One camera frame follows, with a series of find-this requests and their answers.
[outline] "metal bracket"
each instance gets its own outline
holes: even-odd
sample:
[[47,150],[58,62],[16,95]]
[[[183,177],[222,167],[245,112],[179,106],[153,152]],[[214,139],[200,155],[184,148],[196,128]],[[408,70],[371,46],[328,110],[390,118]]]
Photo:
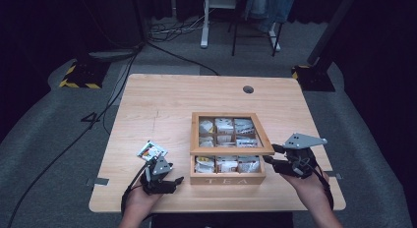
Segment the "metal bracket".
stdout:
[[94,187],[95,185],[99,186],[107,186],[109,179],[106,178],[88,178],[86,181],[86,186],[88,187]]
[[284,148],[301,149],[326,143],[328,143],[326,139],[294,133],[282,146]]
[[171,171],[171,166],[165,160],[165,157],[159,156],[159,158],[156,161],[156,165],[153,168],[152,175],[159,175],[159,174],[167,173],[170,171]]

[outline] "human hand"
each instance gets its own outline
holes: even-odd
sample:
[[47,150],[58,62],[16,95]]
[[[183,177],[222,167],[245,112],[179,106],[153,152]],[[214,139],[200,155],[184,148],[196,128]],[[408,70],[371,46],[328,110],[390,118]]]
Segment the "human hand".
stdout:
[[139,227],[163,194],[148,195],[138,180],[126,200],[125,213],[119,228]]
[[[318,227],[342,227],[330,208],[325,188],[316,174],[305,179],[280,175],[294,187],[298,198],[310,211]],[[323,172],[323,177],[328,182],[328,174]]]

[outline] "robotic arm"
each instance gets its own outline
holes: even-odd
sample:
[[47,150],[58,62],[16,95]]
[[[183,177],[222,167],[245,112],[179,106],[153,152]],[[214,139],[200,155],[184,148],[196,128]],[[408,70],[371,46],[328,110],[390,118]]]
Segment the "robotic arm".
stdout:
[[313,173],[317,175],[328,197],[328,202],[333,209],[334,202],[330,190],[330,184],[323,176],[322,168],[316,161],[316,156],[310,149],[311,146],[326,144],[326,139],[314,138],[302,134],[293,134],[283,145],[273,144],[275,152],[285,154],[287,160],[277,160],[271,156],[264,156],[264,161],[272,165],[276,173],[298,177],[301,179],[308,178]]
[[152,194],[173,194],[177,189],[177,185],[180,185],[184,180],[184,177],[177,178],[175,181],[164,181],[166,175],[172,170],[172,163],[168,163],[165,157],[162,155],[154,156],[147,161],[145,165],[139,170],[138,174],[133,179],[132,183],[128,186],[122,197],[121,210],[122,216],[125,212],[126,201],[129,193],[136,187],[133,187],[138,180],[139,176],[142,189],[148,195]]

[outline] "tea bag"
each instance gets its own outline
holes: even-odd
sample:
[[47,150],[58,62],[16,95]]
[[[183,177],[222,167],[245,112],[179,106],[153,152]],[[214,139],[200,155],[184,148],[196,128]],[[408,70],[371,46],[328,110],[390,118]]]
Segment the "tea bag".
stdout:
[[240,155],[239,158],[240,173],[256,173],[260,171],[260,159],[258,156]]
[[217,172],[237,172],[237,156],[218,156],[217,157]]
[[228,145],[235,145],[235,143],[232,142],[231,135],[217,136],[217,146],[228,146]]
[[199,132],[200,134],[212,133],[214,130],[212,121],[204,120],[200,122]]
[[211,157],[196,157],[196,166],[194,167],[197,173],[213,173],[214,159]]
[[154,157],[165,156],[168,151],[158,144],[148,141],[144,147],[137,153],[137,156],[143,158],[145,161],[150,161]]
[[256,139],[236,140],[238,147],[257,147],[258,141]]
[[214,147],[214,138],[213,137],[199,137],[199,146],[200,147]]
[[234,120],[237,134],[253,134],[255,126],[251,119],[236,118]]
[[218,133],[233,134],[233,121],[231,118],[216,118],[214,121]]
[[217,147],[235,147],[236,142],[221,142],[220,144],[216,145]]

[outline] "wire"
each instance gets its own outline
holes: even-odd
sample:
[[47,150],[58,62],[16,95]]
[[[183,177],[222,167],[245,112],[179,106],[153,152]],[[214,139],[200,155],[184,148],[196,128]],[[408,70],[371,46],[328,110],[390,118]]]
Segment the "wire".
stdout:
[[[134,62],[134,60],[136,59],[136,57],[138,56],[138,54],[139,54],[139,52],[137,52],[136,54],[135,54],[135,56],[133,56],[132,58],[131,58],[131,60],[129,61],[129,64],[128,64],[128,66],[129,66],[129,70],[132,68],[132,64],[133,64],[133,62]],[[77,141],[79,141],[82,137],[83,137],[83,135],[89,130],[89,128],[90,127],[92,127],[92,125],[94,125],[94,123],[96,123],[99,119],[100,119],[100,117],[103,115],[103,114],[105,114],[105,112],[107,111],[107,109],[114,103],[114,101],[116,100],[116,98],[117,98],[117,96],[119,96],[119,94],[122,92],[122,89],[123,88],[121,88],[120,90],[119,90],[119,92],[117,93],[117,95],[115,96],[115,98],[111,101],[111,103],[110,104],[108,104],[106,107],[105,107],[105,109],[98,115],[98,117],[97,118],[95,118],[95,119],[93,119],[92,121],[91,121],[91,123],[82,131],[82,133],[78,136],[78,137],[76,137],[76,139],[75,140],[73,140],[61,153],[59,153],[37,176],[36,176],[36,178],[30,183],[30,185],[29,185],[29,187],[26,189],[26,191],[24,192],[24,194],[21,196],[21,198],[19,199],[19,201],[18,201],[18,203],[16,204],[16,206],[15,206],[15,209],[13,210],[13,213],[12,213],[12,216],[10,217],[10,220],[9,220],[9,224],[8,224],[8,228],[10,228],[10,227],[12,227],[12,223],[13,223],[13,220],[15,219],[15,216],[16,216],[16,214],[17,214],[17,212],[18,212],[18,209],[19,209],[19,207],[21,206],[21,204],[22,204],[22,201],[25,199],[25,197],[26,197],[26,195],[29,193],[29,191],[31,190],[31,188],[36,184],[36,182],[46,173],[46,171],[62,156],[62,155],[64,155]]]
[[154,48],[154,49],[160,50],[160,51],[162,51],[162,52],[164,52],[164,53],[167,53],[167,54],[169,54],[169,55],[172,55],[172,56],[174,56],[174,57],[176,57],[176,58],[178,58],[178,59],[181,59],[181,60],[184,60],[184,61],[187,61],[187,62],[193,63],[193,64],[197,64],[197,65],[202,66],[202,67],[204,67],[204,68],[207,68],[207,69],[209,69],[210,71],[212,71],[213,73],[215,73],[215,75],[216,75],[216,76],[221,76],[221,74],[219,74],[217,71],[215,71],[215,70],[214,70],[214,69],[212,69],[212,68],[209,68],[208,66],[206,66],[206,65],[204,65],[204,64],[201,64],[201,63],[199,63],[199,62],[196,62],[196,61],[193,61],[193,60],[190,60],[190,59],[184,58],[184,57],[182,57],[182,56],[180,56],[180,55],[178,55],[178,54],[171,53],[171,52],[169,52],[169,51],[167,51],[167,50],[165,50],[165,49],[163,49],[163,48],[160,48],[160,47],[158,47],[158,46],[156,46],[156,45],[154,45],[154,44],[152,44],[152,43],[150,43],[150,42],[148,42],[148,45],[149,45],[150,47]]
[[[175,23],[171,28],[166,28],[165,24],[153,25],[150,28],[151,31],[149,32],[148,40],[153,41],[153,42],[171,41],[171,40],[175,39],[176,37],[180,36],[181,34],[188,34],[188,33],[191,33],[193,31],[195,31],[196,29],[202,29],[203,27],[199,27],[199,25],[203,22],[202,19],[205,16],[206,15],[201,16],[200,18],[198,18],[194,22],[189,22],[186,25],[185,25],[185,23],[182,23],[182,25],[179,26],[179,27],[176,27],[176,25],[178,25],[178,23]],[[165,37],[163,37],[163,38],[156,37],[156,35],[162,35],[162,34],[165,34]]]
[[145,43],[140,41],[137,45],[134,45],[133,47],[128,47],[128,46],[124,46],[121,45],[115,41],[113,41],[113,39],[111,39],[105,32],[104,30],[101,28],[101,26],[99,25],[97,19],[95,18],[94,14],[92,13],[91,9],[89,8],[86,0],[81,0],[83,2],[84,7],[87,9],[87,11],[89,12],[89,15],[91,16],[92,20],[94,21],[95,26],[98,28],[98,31],[104,36],[105,39],[107,39],[107,41],[113,45],[115,45],[116,47],[119,48],[125,48],[125,49],[131,49],[130,53],[128,54],[121,54],[121,55],[115,55],[115,56],[111,56],[111,57],[91,57],[92,59],[99,61],[99,62],[116,62],[116,61],[120,61],[120,60],[125,60],[127,58],[130,58],[132,56],[135,55],[135,53],[137,52],[138,49],[142,48]]
[[325,190],[325,195],[328,198],[328,204],[330,205],[331,210],[333,210],[334,208],[334,199],[333,199],[333,195],[331,194],[331,189],[330,189],[330,184],[328,183],[328,181],[326,180],[325,176],[323,175],[323,170],[320,167],[320,165],[317,163],[317,167],[320,170],[320,173],[313,168],[310,164],[308,164],[308,166],[313,170],[314,174],[316,174],[316,176],[319,178],[319,181],[322,183],[323,188]]
[[[129,73],[130,73],[130,70],[131,70],[131,66],[132,66],[132,65],[130,65],[130,66],[129,66],[129,65],[126,65],[125,71],[123,72],[122,76],[120,76],[119,80],[117,80],[116,85],[114,86],[113,90],[111,91],[111,95],[110,95],[110,98],[108,99],[108,101],[107,101],[107,103],[106,103],[106,107],[107,107],[108,105],[112,105],[112,104],[110,104],[110,101],[111,101],[111,99],[113,98],[114,90],[116,90],[116,87],[119,85],[120,81],[123,79],[123,77],[125,77],[125,82],[122,84],[122,86],[120,86],[119,93],[120,93],[121,89],[123,89],[124,84],[126,83],[126,80],[127,80],[127,78],[129,77]],[[115,99],[118,97],[119,93],[118,93],[118,94],[114,97],[114,100],[112,101],[112,103],[114,103],[114,101],[115,101]],[[103,115],[102,125],[103,125],[104,130],[105,130],[105,131],[107,132],[107,134],[110,136],[110,131],[108,131],[108,129],[107,129],[107,128],[106,128],[106,126],[105,126],[105,116],[106,116],[106,113],[107,113],[107,111],[105,111],[105,113],[104,113],[104,115]]]
[[142,185],[139,185],[139,186],[136,186],[136,187],[132,187],[131,191],[133,191],[134,189],[139,188],[139,187],[141,187],[141,186],[142,186]]

